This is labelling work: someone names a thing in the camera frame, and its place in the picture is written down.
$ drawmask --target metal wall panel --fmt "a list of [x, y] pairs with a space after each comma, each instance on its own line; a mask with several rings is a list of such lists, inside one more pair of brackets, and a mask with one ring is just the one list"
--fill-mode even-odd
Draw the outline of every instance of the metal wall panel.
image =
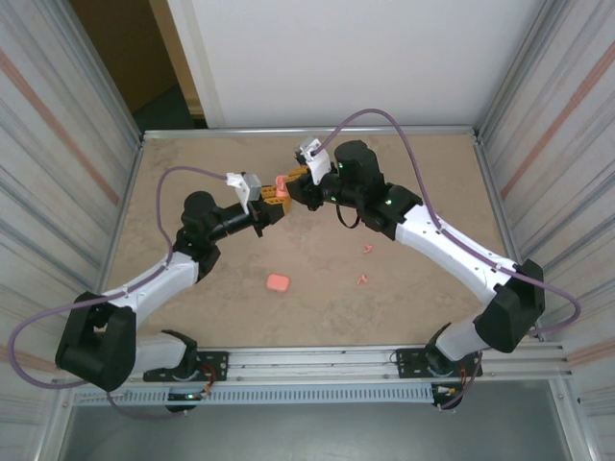
[[[514, 90], [481, 127], [521, 257], [580, 298], [554, 335], [604, 459], [615, 453], [615, 1], [559, 2]], [[545, 324], [572, 307], [547, 296]]]
[[[47, 392], [12, 371], [12, 329], [97, 288], [138, 132], [63, 2], [0, 3], [0, 458], [30, 459]], [[18, 358], [49, 378], [64, 318], [24, 331]]]

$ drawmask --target tan work surface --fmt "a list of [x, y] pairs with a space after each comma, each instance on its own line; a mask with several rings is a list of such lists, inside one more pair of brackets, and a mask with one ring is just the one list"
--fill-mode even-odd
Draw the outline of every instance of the tan work surface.
[[[340, 136], [328, 149], [360, 138], [378, 155], [388, 182], [419, 193], [395, 135]], [[483, 246], [502, 253], [472, 141], [467, 135], [409, 137], [436, 211]], [[156, 227], [161, 173], [191, 165], [216, 173], [256, 173], [263, 184], [296, 167], [296, 137], [156, 139], [147, 141], [111, 271], [109, 287], [157, 263], [165, 245]], [[237, 201], [224, 182], [174, 172], [162, 190], [162, 222], [174, 239], [185, 197], [207, 190], [219, 206]], [[348, 222], [355, 213], [343, 209]], [[363, 253], [365, 244], [373, 251]], [[203, 347], [384, 345], [425, 343], [445, 323], [480, 303], [453, 276], [409, 247], [360, 225], [342, 227], [335, 208], [293, 204], [258, 238], [244, 230], [218, 243], [213, 271], [152, 314], [140, 333], [175, 329]], [[285, 294], [268, 291], [267, 276], [290, 277]], [[361, 275], [367, 283], [357, 285]]]

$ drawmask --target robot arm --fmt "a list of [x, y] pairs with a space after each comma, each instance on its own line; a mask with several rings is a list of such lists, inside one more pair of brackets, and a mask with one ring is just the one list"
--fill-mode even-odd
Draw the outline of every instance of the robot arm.
[[[446, 375], [468, 354], [487, 348], [512, 352], [544, 311], [544, 292], [491, 269], [459, 249], [431, 221], [420, 197], [406, 188], [384, 182], [376, 154], [362, 141], [350, 141], [335, 150], [335, 167], [326, 151], [309, 139], [299, 146], [303, 167], [289, 173], [290, 198], [276, 197], [275, 187], [261, 187], [254, 175], [229, 174], [239, 203], [227, 208], [215, 204], [207, 192], [195, 192], [184, 202], [183, 227], [177, 232], [173, 254], [165, 270], [138, 290], [127, 287], [157, 271], [160, 264], [131, 283], [105, 295], [126, 292], [114, 301], [72, 310], [56, 354], [57, 365], [106, 391], [119, 387], [137, 372], [166, 369], [176, 378], [190, 378], [196, 368], [196, 342], [171, 330], [136, 338], [141, 323], [180, 291], [197, 283], [220, 256], [215, 243], [237, 231], [262, 230], [279, 221], [290, 200], [315, 210], [325, 202], [355, 208], [371, 230], [418, 250], [461, 280], [480, 300], [473, 315], [436, 332], [423, 358], [437, 376]], [[528, 260], [514, 261], [484, 249], [440, 219], [440, 224], [465, 244], [509, 270], [542, 279], [542, 269]], [[76, 301], [100, 298], [84, 293]]]
[[[443, 235], [431, 221], [420, 197], [404, 187], [384, 182], [376, 154], [362, 141], [349, 141], [335, 149], [331, 163], [317, 139], [302, 143], [297, 159], [309, 168], [286, 184], [293, 200], [315, 210], [324, 202], [357, 210], [360, 220], [373, 231], [421, 252], [464, 283], [480, 300], [480, 311], [461, 322], [440, 329], [425, 348], [425, 358], [439, 375], [447, 374], [464, 356], [493, 348], [512, 352], [544, 312], [544, 292], [492, 269]], [[440, 225], [466, 245], [496, 264], [534, 279], [542, 269], [496, 255], [437, 217]]]
[[[143, 321], [170, 298], [198, 283], [213, 268], [220, 251], [216, 242], [247, 228], [258, 236], [278, 222], [290, 206], [290, 198], [277, 198], [275, 187], [261, 187], [255, 175], [229, 174], [227, 184], [236, 188], [239, 202], [221, 208], [208, 192], [190, 194], [184, 202], [182, 228], [167, 262], [145, 271], [131, 282], [97, 296], [84, 293], [76, 302], [116, 295], [125, 296], [72, 310], [56, 353], [56, 364], [110, 392], [132, 373], [168, 369], [177, 378], [189, 377], [196, 367], [196, 342], [171, 330], [136, 337]], [[157, 277], [139, 289], [128, 287]]]

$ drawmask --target doorway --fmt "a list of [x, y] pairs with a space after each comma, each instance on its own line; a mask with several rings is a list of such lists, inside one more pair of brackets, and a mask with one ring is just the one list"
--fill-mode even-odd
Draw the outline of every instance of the doorway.
[[70, 0], [139, 130], [206, 128], [167, 0]]

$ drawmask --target white bracket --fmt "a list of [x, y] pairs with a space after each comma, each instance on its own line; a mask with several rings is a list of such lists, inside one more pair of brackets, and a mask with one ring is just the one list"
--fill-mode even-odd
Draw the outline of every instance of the white bracket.
[[320, 147], [320, 141], [315, 137], [309, 137], [304, 142], [299, 144], [297, 155], [302, 156], [306, 160], [307, 168], [311, 173], [311, 180], [318, 185], [327, 173], [331, 171], [331, 159], [326, 149], [323, 149], [318, 154], [313, 152]]
[[258, 176], [253, 173], [227, 173], [227, 185], [235, 188], [244, 213], [249, 214], [248, 202], [258, 200], [262, 189]]

